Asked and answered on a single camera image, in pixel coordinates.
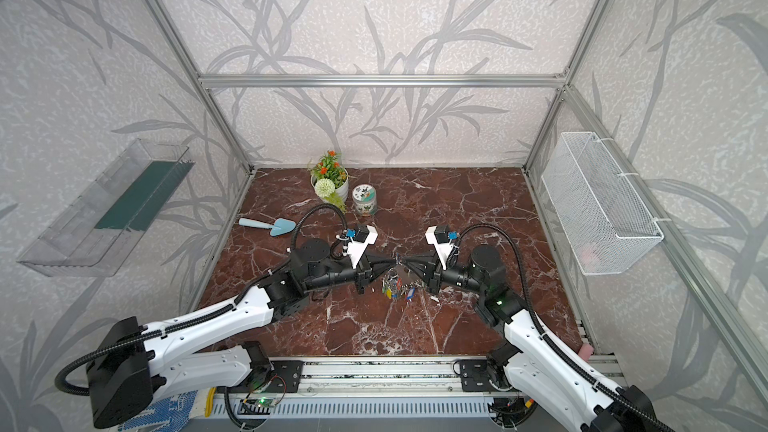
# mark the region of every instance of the jar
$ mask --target jar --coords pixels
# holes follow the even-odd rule
[[[372,216],[379,207],[376,205],[376,189],[370,184],[360,184],[352,190],[352,203],[358,216]]]

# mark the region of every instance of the white pompom flower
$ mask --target white pompom flower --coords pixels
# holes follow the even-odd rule
[[[328,197],[336,191],[336,185],[330,178],[321,178],[315,182],[315,194],[318,197]]]

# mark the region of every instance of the leaf pattern wallpaper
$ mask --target leaf pattern wallpaper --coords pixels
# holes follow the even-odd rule
[[[616,0],[575,84],[726,296],[768,344],[768,9],[765,0]],[[533,168],[540,176],[567,107]],[[629,271],[566,273],[592,339],[678,430],[768,430],[768,412],[656,248]]]
[[[594,0],[163,0],[207,73],[557,73]],[[253,163],[521,164],[553,90],[215,90]],[[458,144],[464,147],[457,149]]]
[[[0,0],[0,36],[0,428],[91,430],[88,400],[53,376],[113,322],[192,304],[247,172],[141,0]],[[188,145],[195,165],[118,273],[50,278],[16,263],[137,137]]]

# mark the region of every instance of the red marble tabletop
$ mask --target red marble tabletop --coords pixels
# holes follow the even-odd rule
[[[424,239],[428,226],[447,224],[459,230],[490,222],[519,241],[531,285],[534,308],[550,329],[573,350],[581,347],[576,322],[555,269],[542,225],[519,168],[362,168],[350,169],[351,185],[376,188],[379,211],[367,219],[348,213],[350,223],[370,223],[379,238],[369,251],[382,255],[430,250]],[[241,209],[242,216],[264,222],[284,217],[296,222],[320,203],[303,169],[258,171]],[[302,227],[298,244],[308,237],[332,242],[340,231],[330,210],[314,214]],[[473,231],[462,241],[460,262],[472,248],[487,242],[499,245],[507,275],[518,293],[520,278],[509,245],[489,229]],[[286,258],[290,234],[271,237],[263,229],[235,225],[201,307],[238,293],[253,278]],[[434,300],[418,288],[413,300],[390,300],[378,279],[364,295],[351,284],[334,288],[327,297],[289,318],[245,331],[219,347],[260,341],[270,356],[357,354],[485,354],[502,342],[472,310],[476,295],[444,287]]]

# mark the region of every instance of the flower pot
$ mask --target flower pot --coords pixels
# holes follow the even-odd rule
[[[312,187],[315,186],[315,182],[317,182],[317,179],[314,177],[310,177],[310,183],[312,184]],[[350,175],[349,174],[347,174],[346,180],[341,185],[341,187],[336,189],[336,193],[339,194],[339,197],[341,197],[342,202],[346,202],[346,197],[350,193]],[[323,197],[320,197],[320,200],[322,200],[326,204],[328,203],[328,201],[325,200]]]

